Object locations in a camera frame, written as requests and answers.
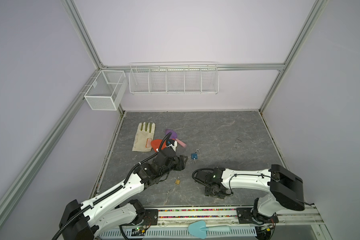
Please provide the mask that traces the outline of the blue padlock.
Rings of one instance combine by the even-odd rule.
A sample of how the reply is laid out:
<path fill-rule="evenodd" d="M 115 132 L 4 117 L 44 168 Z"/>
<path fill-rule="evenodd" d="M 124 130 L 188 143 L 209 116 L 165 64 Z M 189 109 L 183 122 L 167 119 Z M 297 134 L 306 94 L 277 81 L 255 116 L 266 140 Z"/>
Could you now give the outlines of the blue padlock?
<path fill-rule="evenodd" d="M 201 153 L 200 150 L 196 149 L 195 152 L 191 154 L 191 159 L 197 160 L 200 153 Z"/>

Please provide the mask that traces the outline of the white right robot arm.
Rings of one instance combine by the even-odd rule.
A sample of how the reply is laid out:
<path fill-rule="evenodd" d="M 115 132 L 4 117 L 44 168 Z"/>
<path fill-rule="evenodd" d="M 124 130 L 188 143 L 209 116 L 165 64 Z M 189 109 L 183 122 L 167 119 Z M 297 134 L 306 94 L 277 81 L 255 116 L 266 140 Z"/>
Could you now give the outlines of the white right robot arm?
<path fill-rule="evenodd" d="M 266 192 L 254 200 L 252 208 L 237 209 L 240 224 L 278 223 L 280 210 L 305 210 L 303 180 L 281 165 L 257 171 L 201 168 L 192 173 L 192 178 L 205 187 L 205 196 L 209 197 L 224 199 L 234 195 L 233 189 Z"/>

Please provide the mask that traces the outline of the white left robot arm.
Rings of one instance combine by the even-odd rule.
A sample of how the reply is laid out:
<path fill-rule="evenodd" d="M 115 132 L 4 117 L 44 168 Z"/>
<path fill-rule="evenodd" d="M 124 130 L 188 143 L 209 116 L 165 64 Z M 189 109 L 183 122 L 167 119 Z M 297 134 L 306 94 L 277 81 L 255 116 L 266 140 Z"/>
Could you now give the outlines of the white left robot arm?
<path fill-rule="evenodd" d="M 157 152 L 134 165 L 120 183 L 104 193 L 79 203 L 67 204 L 54 240 L 94 240 L 117 226 L 141 224 L 145 208 L 132 197 L 148 187 L 163 182 L 171 171 L 182 171 L 188 157 L 177 156 L 167 133 Z"/>

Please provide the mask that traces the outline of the brass padlock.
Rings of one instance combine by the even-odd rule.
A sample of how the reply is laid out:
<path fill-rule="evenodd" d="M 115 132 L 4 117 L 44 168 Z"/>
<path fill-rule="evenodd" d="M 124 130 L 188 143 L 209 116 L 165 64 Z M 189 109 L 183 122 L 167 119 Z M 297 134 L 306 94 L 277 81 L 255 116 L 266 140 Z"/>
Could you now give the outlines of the brass padlock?
<path fill-rule="evenodd" d="M 180 185 L 180 183 L 181 183 L 181 179 L 178 177 L 178 178 L 176 178 L 176 180 L 175 180 L 175 184 L 176 185 Z"/>

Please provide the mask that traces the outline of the purple garden trowel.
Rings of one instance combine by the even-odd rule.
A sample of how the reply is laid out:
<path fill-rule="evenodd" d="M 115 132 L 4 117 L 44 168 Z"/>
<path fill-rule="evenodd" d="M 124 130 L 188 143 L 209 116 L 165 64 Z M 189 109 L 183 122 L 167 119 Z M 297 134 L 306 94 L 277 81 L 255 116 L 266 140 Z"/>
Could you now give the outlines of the purple garden trowel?
<path fill-rule="evenodd" d="M 178 144 L 179 144 L 180 146 L 182 146 L 183 148 L 186 148 L 186 147 L 187 147 L 187 145 L 186 145 L 184 142 L 182 142 L 180 139 L 178 139 L 178 134 L 177 134 L 174 130 L 166 129 L 166 130 L 165 130 L 165 133 L 166 133 L 166 134 L 171 133 L 171 136 L 170 136 L 171 139 L 177 141 Z"/>

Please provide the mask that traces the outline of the red rubber glove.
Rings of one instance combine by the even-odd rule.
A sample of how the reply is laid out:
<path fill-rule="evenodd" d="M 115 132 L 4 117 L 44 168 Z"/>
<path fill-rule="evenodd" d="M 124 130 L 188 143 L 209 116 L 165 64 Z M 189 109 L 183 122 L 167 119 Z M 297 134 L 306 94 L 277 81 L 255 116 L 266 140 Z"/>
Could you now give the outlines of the red rubber glove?
<path fill-rule="evenodd" d="M 161 146 L 161 150 L 167 147 L 166 143 L 163 143 L 162 145 L 161 145 L 161 143 L 162 143 L 162 140 L 159 140 L 159 139 L 153 140 L 151 138 L 148 138 L 147 142 L 146 142 L 146 148 L 153 149 L 155 152 L 158 152 L 160 149 L 160 146 Z"/>

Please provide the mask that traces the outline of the teal garden trowel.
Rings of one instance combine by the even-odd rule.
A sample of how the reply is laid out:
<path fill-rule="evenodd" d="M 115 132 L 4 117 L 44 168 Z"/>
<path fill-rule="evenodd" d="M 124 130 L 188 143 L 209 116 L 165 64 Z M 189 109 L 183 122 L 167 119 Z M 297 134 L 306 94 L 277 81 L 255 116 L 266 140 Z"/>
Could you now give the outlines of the teal garden trowel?
<path fill-rule="evenodd" d="M 229 226 L 207 227 L 205 221 L 197 221 L 188 226 L 189 234 L 199 239 L 205 239 L 207 237 L 207 232 L 229 233 L 230 231 L 231 228 Z"/>

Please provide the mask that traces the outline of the cream and green work glove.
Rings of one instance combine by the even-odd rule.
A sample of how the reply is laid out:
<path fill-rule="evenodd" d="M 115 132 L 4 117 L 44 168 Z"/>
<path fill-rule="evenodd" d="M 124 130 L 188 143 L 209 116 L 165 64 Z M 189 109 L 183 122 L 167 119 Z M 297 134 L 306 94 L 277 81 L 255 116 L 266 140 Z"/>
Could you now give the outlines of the cream and green work glove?
<path fill-rule="evenodd" d="M 150 152 L 152 149 L 151 141 L 154 139 L 155 129 L 155 123 L 139 123 L 132 151 Z"/>

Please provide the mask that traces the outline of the white mesh box basket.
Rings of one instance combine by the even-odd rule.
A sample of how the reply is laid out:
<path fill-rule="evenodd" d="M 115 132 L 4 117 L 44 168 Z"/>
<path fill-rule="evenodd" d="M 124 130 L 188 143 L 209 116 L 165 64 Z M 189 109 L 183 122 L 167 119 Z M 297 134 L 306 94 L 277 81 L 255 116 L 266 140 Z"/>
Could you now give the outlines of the white mesh box basket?
<path fill-rule="evenodd" d="M 92 110 L 117 111 L 127 86 L 124 71 L 100 70 L 84 97 Z"/>

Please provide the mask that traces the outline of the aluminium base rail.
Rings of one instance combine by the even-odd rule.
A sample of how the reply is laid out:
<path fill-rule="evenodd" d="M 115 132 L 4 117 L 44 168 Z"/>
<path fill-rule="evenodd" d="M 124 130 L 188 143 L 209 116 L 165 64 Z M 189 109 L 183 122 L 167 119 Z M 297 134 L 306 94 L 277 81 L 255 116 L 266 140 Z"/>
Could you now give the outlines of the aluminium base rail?
<path fill-rule="evenodd" d="M 130 204 L 111 210 L 104 217 L 95 222 L 97 226 L 114 228 L 126 226 L 158 226 L 180 227 L 196 221 L 205 221 L 208 226 L 217 225 L 323 225 L 324 220 L 316 207 L 306 207 L 302 212 L 280 210 L 271 217 L 252 216 L 251 206 L 223 206 L 223 207 L 176 207 L 176 208 L 145 208 L 138 210 Z"/>

